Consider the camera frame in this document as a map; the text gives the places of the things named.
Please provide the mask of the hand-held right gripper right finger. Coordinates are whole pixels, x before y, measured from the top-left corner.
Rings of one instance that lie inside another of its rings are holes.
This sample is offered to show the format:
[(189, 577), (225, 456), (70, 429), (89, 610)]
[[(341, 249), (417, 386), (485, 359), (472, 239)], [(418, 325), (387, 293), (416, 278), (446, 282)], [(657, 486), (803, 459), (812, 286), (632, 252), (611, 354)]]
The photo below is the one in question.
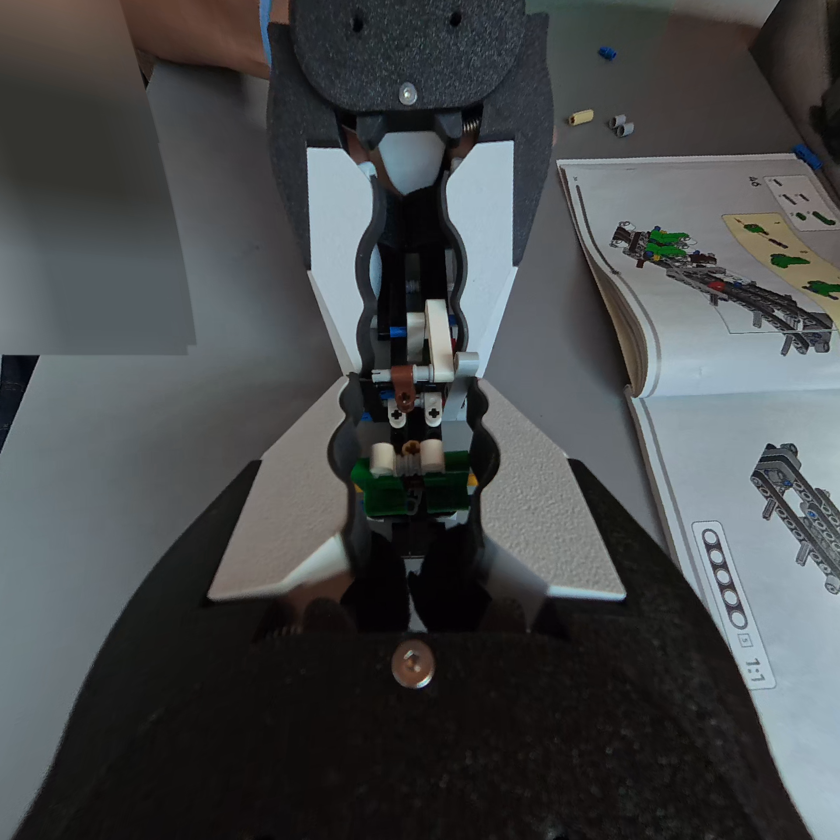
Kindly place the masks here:
[(562, 448), (483, 379), (470, 383), (467, 423), (479, 583), (517, 601), (624, 600)]

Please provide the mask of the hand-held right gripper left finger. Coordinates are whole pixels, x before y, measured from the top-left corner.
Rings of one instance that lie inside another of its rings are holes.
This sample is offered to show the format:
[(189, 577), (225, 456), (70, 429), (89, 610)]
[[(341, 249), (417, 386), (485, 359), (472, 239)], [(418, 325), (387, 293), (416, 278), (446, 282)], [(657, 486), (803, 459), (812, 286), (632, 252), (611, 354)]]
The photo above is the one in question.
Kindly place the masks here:
[(207, 592), (211, 601), (339, 601), (368, 560), (351, 471), (364, 400), (340, 377), (262, 456)]

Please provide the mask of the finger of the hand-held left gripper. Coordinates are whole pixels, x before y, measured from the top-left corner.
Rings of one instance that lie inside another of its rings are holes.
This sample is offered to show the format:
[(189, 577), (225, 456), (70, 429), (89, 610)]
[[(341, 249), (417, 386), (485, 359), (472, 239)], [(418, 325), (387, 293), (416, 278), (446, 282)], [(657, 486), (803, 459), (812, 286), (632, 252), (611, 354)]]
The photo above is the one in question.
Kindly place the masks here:
[(378, 296), (382, 286), (379, 247), (362, 244), (374, 217), (375, 167), (354, 163), (341, 148), (308, 148), (307, 165), (308, 277), (342, 372), (361, 374), (358, 329), (364, 299), (357, 282), (359, 251), (363, 287)]
[(486, 371), (517, 268), (512, 257), (512, 140), (478, 143), (448, 178), (449, 222), (459, 236), (465, 267), (458, 305), (466, 346)]

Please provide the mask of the lego technic model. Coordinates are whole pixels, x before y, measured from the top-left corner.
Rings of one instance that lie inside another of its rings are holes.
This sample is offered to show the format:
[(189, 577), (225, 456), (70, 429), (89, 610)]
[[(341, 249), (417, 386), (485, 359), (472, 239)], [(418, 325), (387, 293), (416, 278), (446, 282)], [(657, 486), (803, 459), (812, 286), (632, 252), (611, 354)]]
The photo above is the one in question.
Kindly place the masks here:
[(444, 440), (444, 426), (469, 427), (469, 396), (480, 355), (466, 350), (467, 328), (459, 308), (464, 260), (455, 234), (443, 223), (387, 225), (377, 245), (381, 285), (376, 299), (373, 347), (387, 366), (364, 369), (362, 419), (387, 422), (381, 441), (353, 467), (364, 512), (392, 527), (392, 543), (407, 555), (408, 540), (432, 545), (445, 527), (474, 516), (473, 496), (481, 462)]

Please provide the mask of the person's left forearm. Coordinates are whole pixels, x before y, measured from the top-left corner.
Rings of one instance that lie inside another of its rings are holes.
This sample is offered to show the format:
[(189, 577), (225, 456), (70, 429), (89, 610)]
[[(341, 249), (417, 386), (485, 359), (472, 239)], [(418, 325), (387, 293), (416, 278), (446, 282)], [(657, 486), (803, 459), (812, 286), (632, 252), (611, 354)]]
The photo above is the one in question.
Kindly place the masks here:
[(121, 1), (133, 46), (153, 58), (267, 79), (258, 1)]

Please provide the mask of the open lego instruction booklet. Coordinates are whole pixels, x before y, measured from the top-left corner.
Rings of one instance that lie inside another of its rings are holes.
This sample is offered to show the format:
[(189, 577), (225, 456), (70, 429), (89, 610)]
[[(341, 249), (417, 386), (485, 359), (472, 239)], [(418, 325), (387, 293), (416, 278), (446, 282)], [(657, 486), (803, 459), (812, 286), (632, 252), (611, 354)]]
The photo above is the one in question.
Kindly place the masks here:
[(838, 205), (792, 154), (557, 165), (668, 546), (838, 838)]

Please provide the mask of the person's dark pants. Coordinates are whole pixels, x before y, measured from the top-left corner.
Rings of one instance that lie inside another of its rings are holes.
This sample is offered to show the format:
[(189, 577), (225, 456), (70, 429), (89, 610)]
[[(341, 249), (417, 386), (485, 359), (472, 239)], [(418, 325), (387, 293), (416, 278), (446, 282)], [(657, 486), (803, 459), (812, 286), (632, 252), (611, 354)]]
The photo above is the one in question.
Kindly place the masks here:
[(38, 360), (37, 355), (4, 355), (2, 357), (1, 449), (4, 447)]

